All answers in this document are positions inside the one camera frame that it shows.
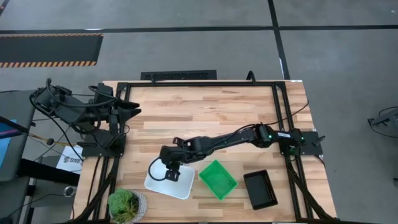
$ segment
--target potted plant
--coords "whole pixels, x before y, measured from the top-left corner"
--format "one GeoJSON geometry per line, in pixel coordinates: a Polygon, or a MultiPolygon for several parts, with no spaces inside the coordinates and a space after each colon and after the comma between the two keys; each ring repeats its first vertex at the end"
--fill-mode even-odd
{"type": "Polygon", "coordinates": [[[116,223],[139,221],[147,210],[143,194],[132,190],[117,189],[108,199],[109,214],[116,223]]]}

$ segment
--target paper sheet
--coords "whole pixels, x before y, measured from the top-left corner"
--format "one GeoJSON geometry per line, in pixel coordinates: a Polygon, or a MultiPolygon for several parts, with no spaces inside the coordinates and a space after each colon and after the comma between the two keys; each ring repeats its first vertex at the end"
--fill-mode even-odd
{"type": "MultiPolygon", "coordinates": [[[[75,148],[76,152],[79,154],[79,156],[81,156],[83,148],[80,146],[74,146],[73,148],[75,148]]],[[[58,161],[57,168],[80,174],[82,167],[83,162],[79,159],[75,152],[73,152],[73,149],[70,146],[65,146],[61,158],[58,161]]]]}

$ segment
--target gray floor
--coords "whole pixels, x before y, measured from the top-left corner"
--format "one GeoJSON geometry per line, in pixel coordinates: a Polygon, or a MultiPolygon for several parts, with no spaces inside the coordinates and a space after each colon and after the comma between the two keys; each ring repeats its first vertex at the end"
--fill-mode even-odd
{"type": "MultiPolygon", "coordinates": [[[[275,8],[280,26],[398,24],[397,1],[277,0],[275,8]]],[[[256,25],[271,25],[266,0],[11,0],[0,17],[0,30],[256,25]]],[[[315,126],[326,135],[322,146],[338,216],[396,223],[398,188],[392,176],[398,169],[398,140],[372,132],[366,119],[398,105],[398,30],[281,35],[291,79],[304,81],[315,126]]],[[[102,80],[195,69],[217,69],[220,79],[244,78],[248,70],[258,79],[282,78],[272,31],[105,34],[95,67],[2,68],[0,90],[37,88],[51,77],[58,85],[89,93],[86,86],[102,80]]],[[[60,134],[49,122],[34,131],[53,138],[60,134]]],[[[44,152],[39,144],[29,146],[24,155],[29,159],[44,152]]],[[[68,205],[43,208],[34,223],[44,223],[47,210],[53,222],[70,213],[68,205]]]]}

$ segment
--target green plant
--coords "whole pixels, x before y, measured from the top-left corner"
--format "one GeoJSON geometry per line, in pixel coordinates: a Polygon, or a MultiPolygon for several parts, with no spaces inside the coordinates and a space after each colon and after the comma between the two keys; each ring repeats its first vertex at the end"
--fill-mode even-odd
{"type": "Polygon", "coordinates": [[[109,212],[118,223],[131,221],[138,212],[138,197],[131,191],[117,189],[108,199],[109,212]]]}

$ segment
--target floor mat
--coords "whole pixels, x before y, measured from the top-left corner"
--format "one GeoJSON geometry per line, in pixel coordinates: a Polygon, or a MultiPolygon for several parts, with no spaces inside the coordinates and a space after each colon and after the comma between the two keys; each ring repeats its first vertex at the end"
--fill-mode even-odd
{"type": "Polygon", "coordinates": [[[0,35],[0,68],[94,66],[103,34],[0,35]]]}

